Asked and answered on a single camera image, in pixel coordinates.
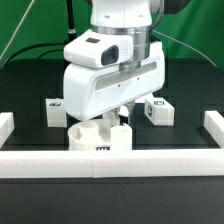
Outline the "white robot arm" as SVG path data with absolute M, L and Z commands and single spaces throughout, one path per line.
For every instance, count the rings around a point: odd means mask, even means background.
M 152 42 L 160 0 L 92 0 L 91 28 L 67 44 L 66 112 L 86 121 L 155 92 L 165 81 L 162 43 Z

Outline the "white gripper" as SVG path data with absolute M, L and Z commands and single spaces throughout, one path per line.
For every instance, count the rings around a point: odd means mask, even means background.
M 150 56 L 134 71 L 120 71 L 119 66 L 90 69 L 70 64 L 64 73 L 63 96 L 66 112 L 81 121 L 103 114 L 112 127 L 120 124 L 116 111 L 130 117 L 135 100 L 162 88 L 165 59 L 161 42 L 153 42 Z

